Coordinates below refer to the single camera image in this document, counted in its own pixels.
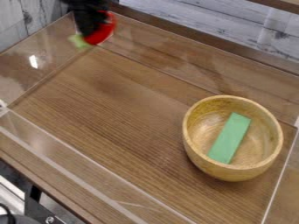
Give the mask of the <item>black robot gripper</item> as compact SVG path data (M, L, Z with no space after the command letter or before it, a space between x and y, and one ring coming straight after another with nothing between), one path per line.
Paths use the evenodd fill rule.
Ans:
M99 24L110 20L110 0L62 0L74 11L74 17L79 32L89 36L98 29Z

